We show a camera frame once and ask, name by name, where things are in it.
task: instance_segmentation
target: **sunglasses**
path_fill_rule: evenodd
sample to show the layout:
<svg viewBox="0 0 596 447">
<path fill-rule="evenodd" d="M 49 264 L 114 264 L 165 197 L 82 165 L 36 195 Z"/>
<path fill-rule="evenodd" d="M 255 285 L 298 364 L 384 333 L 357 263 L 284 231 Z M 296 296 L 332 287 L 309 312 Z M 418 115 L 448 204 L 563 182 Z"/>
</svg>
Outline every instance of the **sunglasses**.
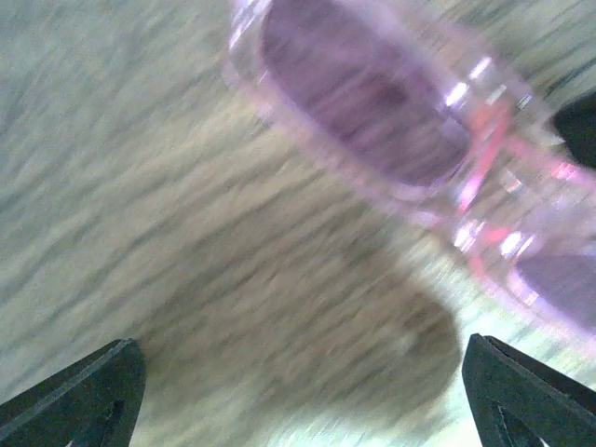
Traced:
<svg viewBox="0 0 596 447">
<path fill-rule="evenodd" d="M 237 0 L 225 77 L 504 305 L 596 346 L 596 178 L 478 35 L 405 3 Z"/>
</svg>

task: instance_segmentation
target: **pink sunglasses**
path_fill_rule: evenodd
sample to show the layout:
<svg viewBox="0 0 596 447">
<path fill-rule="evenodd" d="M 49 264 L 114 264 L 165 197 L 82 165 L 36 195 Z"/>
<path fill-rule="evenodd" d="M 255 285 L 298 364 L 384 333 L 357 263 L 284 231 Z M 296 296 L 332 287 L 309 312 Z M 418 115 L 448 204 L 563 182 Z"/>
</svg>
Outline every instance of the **pink sunglasses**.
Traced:
<svg viewBox="0 0 596 447">
<path fill-rule="evenodd" d="M 477 35 L 404 3 L 237 0 L 225 75 L 503 303 L 596 346 L 596 178 L 552 154 L 551 113 Z"/>
</svg>

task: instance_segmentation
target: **lens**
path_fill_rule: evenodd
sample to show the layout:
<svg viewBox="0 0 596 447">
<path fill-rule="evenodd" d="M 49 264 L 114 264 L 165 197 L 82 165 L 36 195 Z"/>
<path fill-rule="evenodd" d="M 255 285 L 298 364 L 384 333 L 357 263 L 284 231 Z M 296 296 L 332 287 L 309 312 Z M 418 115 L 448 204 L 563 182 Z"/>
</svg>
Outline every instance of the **lens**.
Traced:
<svg viewBox="0 0 596 447">
<path fill-rule="evenodd" d="M 520 278 L 570 320 L 596 333 L 596 257 L 536 255 L 521 259 Z"/>
<path fill-rule="evenodd" d="M 336 2 L 274 0 L 261 50 L 287 98 L 387 181 L 434 186 L 461 166 L 467 130 L 420 61 Z"/>
</svg>

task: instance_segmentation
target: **translucent plastic frame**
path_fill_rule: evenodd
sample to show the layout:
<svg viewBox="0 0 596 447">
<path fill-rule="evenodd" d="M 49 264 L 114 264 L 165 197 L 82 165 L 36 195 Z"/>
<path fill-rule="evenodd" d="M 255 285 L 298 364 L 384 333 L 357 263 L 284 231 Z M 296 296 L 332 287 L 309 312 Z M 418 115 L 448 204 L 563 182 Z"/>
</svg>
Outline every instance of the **translucent plastic frame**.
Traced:
<svg viewBox="0 0 596 447">
<path fill-rule="evenodd" d="M 443 182 L 421 186 L 388 179 L 349 153 L 272 76 L 264 61 L 264 27 L 278 1 L 233 2 L 226 80 L 261 117 L 375 207 L 442 234 L 503 304 L 552 335 L 594 350 L 596 321 L 589 319 L 596 316 L 594 279 L 584 275 L 581 293 L 561 297 L 564 291 L 558 291 L 554 300 L 519 268 L 537 258 L 573 258 L 596 277 L 596 178 L 549 149 L 563 141 L 550 129 L 552 113 L 530 87 L 477 34 L 419 7 L 400 0 L 324 0 L 415 58 L 443 100 L 434 107 L 460 116 L 469 132 L 466 156 Z M 460 58 L 450 59 L 453 51 L 437 51 L 437 42 L 440 48 L 457 49 Z M 484 197 L 491 194 L 507 205 L 487 210 Z"/>
</svg>

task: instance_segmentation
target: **wooden table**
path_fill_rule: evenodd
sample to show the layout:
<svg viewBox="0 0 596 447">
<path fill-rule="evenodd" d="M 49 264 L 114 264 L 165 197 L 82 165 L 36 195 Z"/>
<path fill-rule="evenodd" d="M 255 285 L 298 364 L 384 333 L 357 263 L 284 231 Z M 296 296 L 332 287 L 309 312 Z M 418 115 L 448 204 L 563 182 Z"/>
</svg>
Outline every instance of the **wooden table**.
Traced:
<svg viewBox="0 0 596 447">
<path fill-rule="evenodd" d="M 226 3 L 0 4 L 0 400 L 119 337 L 148 361 L 134 446 L 479 445 L 474 332 L 596 386 L 228 91 Z M 435 7 L 553 106 L 596 86 L 594 2 Z"/>
</svg>

